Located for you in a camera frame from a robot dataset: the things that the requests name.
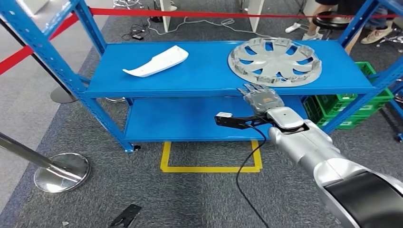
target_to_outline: shelf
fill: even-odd
[[[285,105],[303,118],[305,109],[297,96],[283,96]],[[217,126],[214,116],[219,112],[237,117],[253,115],[242,97],[144,98],[131,107],[125,139],[130,142],[162,141],[242,141],[262,137],[253,129]],[[264,134],[270,124],[259,126]]]
[[[308,85],[276,88],[280,95],[366,93],[373,86],[333,40],[298,41],[312,47],[323,62],[321,76]],[[91,97],[239,96],[246,81],[228,67],[228,54],[242,41],[109,44],[85,93]],[[178,45],[189,52],[184,62],[153,76],[139,78],[134,69],[154,55]]]

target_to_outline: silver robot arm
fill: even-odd
[[[348,160],[329,135],[285,107],[274,90],[245,86],[249,91],[240,91],[256,116],[234,118],[219,113],[218,125],[245,129],[250,124],[271,123],[272,143],[312,178],[320,200],[343,227],[403,227],[402,182]]]

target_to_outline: red rope barrier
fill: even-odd
[[[72,14],[70,17],[66,18],[58,29],[50,36],[50,39],[55,38],[72,24],[78,21],[76,14]],[[9,56],[7,59],[0,62],[0,75],[8,71],[10,68],[24,60],[26,57],[32,55],[34,51],[29,46],[24,46],[16,53]]]
[[[194,11],[159,11],[149,9],[102,9],[90,8],[93,15],[109,15],[109,16],[147,16],[147,17],[195,17],[195,18],[313,18],[315,16],[305,15],[289,15],[289,14],[244,14],[244,13],[216,13],[216,12],[194,12]],[[321,16],[321,18],[339,17],[335,15]],[[394,18],[396,14],[389,15],[373,15],[373,18]]]
[[[102,9],[90,8],[93,15],[107,15],[107,16],[147,16],[147,17],[196,17],[196,18],[313,18],[315,16],[305,15],[288,15],[288,14],[244,14],[244,13],[217,13],[217,12],[194,12],[194,11],[159,11],[159,10],[143,10],[143,9]],[[328,15],[321,16],[321,18],[334,18],[338,16]],[[343,17],[354,17],[354,15],[347,15]],[[389,15],[373,15],[373,18],[394,18],[398,17],[396,14]],[[58,29],[50,36],[50,39],[58,36],[72,24],[78,21],[77,15],[72,14],[65,19]],[[32,55],[34,51],[25,46],[16,53],[9,56],[7,59],[0,62],[0,75],[21,62],[23,59]]]

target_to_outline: yellow floor tape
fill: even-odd
[[[251,143],[253,150],[259,146],[259,143],[256,140],[252,140]],[[160,166],[163,172],[230,173],[230,172],[238,172],[239,170],[239,167],[168,166],[170,153],[171,153],[171,142],[164,142],[163,154],[161,157],[161,166]],[[260,172],[260,169],[263,168],[262,157],[260,156],[260,149],[254,152],[253,160],[255,166],[243,167],[240,172]]]

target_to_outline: black cable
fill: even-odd
[[[245,193],[242,191],[242,189],[240,188],[240,185],[239,185],[239,174],[240,174],[240,171],[241,171],[242,168],[245,166],[245,164],[246,164],[246,162],[249,160],[249,158],[252,157],[252,155],[255,153],[255,151],[257,151],[260,147],[262,147],[262,146],[266,143],[266,140],[267,140],[266,136],[264,135],[264,133],[263,133],[261,130],[257,129],[256,127],[254,127],[254,126],[252,126],[252,125],[249,125],[249,124],[246,124],[246,125],[247,125],[248,127],[252,128],[252,129],[254,129],[255,131],[259,132],[259,133],[262,135],[262,137],[263,137],[263,142],[262,142],[261,144],[259,144],[259,146],[256,147],[256,148],[247,156],[247,158],[246,158],[245,161],[242,163],[242,165],[240,166],[240,169],[239,169],[238,172],[237,172],[237,176],[236,176],[236,178],[235,178],[235,181],[236,181],[238,190],[240,191],[241,195],[242,195],[242,196],[244,197],[244,199],[248,202],[249,206],[252,208],[252,210],[255,212],[255,214],[259,217],[259,219],[263,222],[263,224],[265,225],[265,227],[266,227],[266,228],[269,228],[268,223],[264,220],[264,218],[259,214],[259,212],[256,210],[256,208],[252,205],[252,203],[249,201],[248,197],[246,197]]]
[[[147,26],[148,26],[148,24],[142,24],[142,25],[132,24],[132,26],[130,27],[130,32],[124,34],[123,36],[121,36],[121,38],[124,39],[125,41],[134,39],[133,35],[139,35],[144,38],[150,33]]]
[[[295,3],[299,7],[299,10],[298,10],[298,13],[296,14],[296,16],[298,16],[299,14],[304,14],[304,7],[307,3],[307,0],[303,0],[301,3],[298,0],[295,0]],[[296,23],[299,23],[300,21],[302,21],[302,18],[299,18]]]

